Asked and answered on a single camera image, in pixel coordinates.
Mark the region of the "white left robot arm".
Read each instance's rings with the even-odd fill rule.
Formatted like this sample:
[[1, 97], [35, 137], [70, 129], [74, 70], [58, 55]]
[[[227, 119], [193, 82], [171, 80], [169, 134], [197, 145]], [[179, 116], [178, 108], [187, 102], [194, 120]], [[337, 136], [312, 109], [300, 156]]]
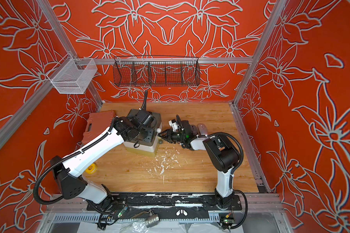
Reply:
[[[147, 111], [147, 95], [138, 112], [134, 115], [114, 117], [110, 125], [95, 139], [75, 152], [63, 158], [54, 157], [47, 168], [34, 184], [34, 200], [41, 205], [51, 205], [58, 201], [82, 198], [96, 205], [108, 202], [109, 190], [104, 185], [96, 185], [83, 178], [84, 171], [95, 161], [118, 145], [124, 144], [130, 149], [147, 152], [145, 145], [149, 136], [155, 137], [156, 119]], [[41, 182], [50, 172], [61, 190], [62, 195], [54, 200], [44, 200], [40, 197]]]

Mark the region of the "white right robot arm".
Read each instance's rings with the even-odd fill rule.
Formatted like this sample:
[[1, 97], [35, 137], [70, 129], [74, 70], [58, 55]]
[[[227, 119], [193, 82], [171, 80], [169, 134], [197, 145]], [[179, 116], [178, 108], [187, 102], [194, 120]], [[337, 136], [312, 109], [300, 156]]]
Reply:
[[217, 170], [215, 202], [220, 209], [227, 209], [234, 199], [233, 178], [244, 160], [240, 142], [224, 132], [209, 134], [204, 124], [191, 125], [179, 116], [169, 121], [170, 128], [158, 133], [159, 138], [180, 144], [188, 150], [204, 150]]

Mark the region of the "grey black computer mouse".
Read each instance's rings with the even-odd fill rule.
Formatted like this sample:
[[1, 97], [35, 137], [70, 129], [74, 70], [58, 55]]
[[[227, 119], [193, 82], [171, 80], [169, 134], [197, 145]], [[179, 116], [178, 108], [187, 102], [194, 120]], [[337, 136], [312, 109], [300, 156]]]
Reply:
[[195, 125], [190, 125], [191, 127], [191, 131], [192, 131], [192, 135], [196, 136], [198, 135], [198, 128]]

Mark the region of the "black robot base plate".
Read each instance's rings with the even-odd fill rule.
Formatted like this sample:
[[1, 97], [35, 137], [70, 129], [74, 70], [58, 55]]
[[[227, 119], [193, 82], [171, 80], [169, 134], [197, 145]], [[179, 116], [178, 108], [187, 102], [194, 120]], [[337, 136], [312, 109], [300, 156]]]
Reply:
[[151, 214], [161, 221], [221, 222], [243, 211], [239, 196], [233, 195], [227, 201], [214, 193], [113, 193], [102, 204], [87, 204], [88, 211], [111, 212], [117, 218], [127, 208], [121, 220], [144, 219]]

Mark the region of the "white pink computer mouse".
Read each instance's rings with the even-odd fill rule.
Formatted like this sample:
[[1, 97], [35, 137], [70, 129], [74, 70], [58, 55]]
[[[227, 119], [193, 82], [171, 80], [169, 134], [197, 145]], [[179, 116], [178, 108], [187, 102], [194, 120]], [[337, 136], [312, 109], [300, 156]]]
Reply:
[[208, 129], [205, 124], [199, 123], [197, 124], [198, 128], [198, 135], [199, 136], [207, 136], [208, 135]]

